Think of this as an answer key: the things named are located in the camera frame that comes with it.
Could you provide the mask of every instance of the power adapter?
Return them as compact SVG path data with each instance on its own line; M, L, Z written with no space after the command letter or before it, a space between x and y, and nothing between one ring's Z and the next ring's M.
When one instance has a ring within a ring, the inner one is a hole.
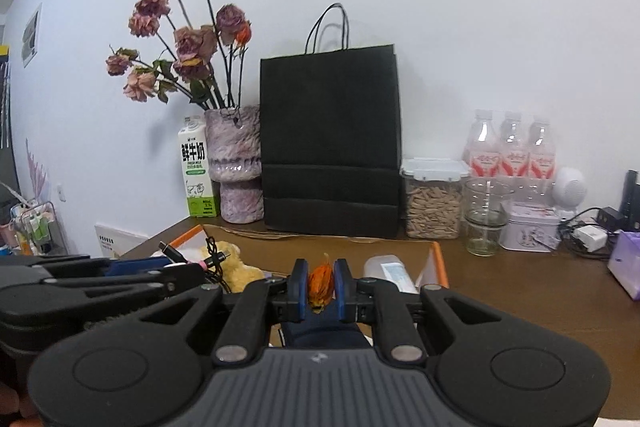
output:
M615 208L606 206L598 211L596 217L596 223L598 223L607 232L616 232L617 230L624 230L625 217L617 211Z
M609 238L606 230L594 225L586 225L585 227L575 229L572 232L572 235L580 241L587 249L587 252L590 253L603 248L607 244L607 239Z

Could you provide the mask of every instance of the bag handle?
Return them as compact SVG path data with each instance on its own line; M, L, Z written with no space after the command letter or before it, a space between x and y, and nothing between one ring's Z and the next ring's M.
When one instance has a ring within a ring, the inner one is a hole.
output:
M316 21L314 26L311 28L311 31L309 32L309 35L306 38L305 55L308 52L309 41L311 40L311 35L313 34L314 30L316 31L316 35L314 36L314 47L312 48L311 53L314 54L316 52L316 44L318 43L318 32L320 30L322 19L333 8L339 8L340 11L342 12L342 38L341 38L342 49L346 50L349 48L349 36L350 36L349 18L347 17L347 12L344 9L344 6L342 6L342 4L340 4L339 2L335 2L331 6L329 6L326 10L324 10L324 13L320 16L320 18Z

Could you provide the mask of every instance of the purple textured vase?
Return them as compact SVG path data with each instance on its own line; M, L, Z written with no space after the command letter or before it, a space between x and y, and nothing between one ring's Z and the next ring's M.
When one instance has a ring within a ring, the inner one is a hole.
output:
M264 216L260 161L260 107L205 111L209 175L220 182L222 217L251 223Z

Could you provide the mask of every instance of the milk carton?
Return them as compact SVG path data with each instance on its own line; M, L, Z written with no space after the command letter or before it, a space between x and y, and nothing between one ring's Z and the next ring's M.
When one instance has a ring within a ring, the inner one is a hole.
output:
M220 208L220 198L214 194L213 183L209 178L204 128L204 117L188 116L178 133L182 177L190 216L217 216Z

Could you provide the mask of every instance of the white speaker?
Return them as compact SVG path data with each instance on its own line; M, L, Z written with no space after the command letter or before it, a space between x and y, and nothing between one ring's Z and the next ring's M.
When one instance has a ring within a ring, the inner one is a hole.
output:
M577 207L587 196L587 183L584 175L572 167L562 167L556 174L552 190L554 210L563 221L577 214Z

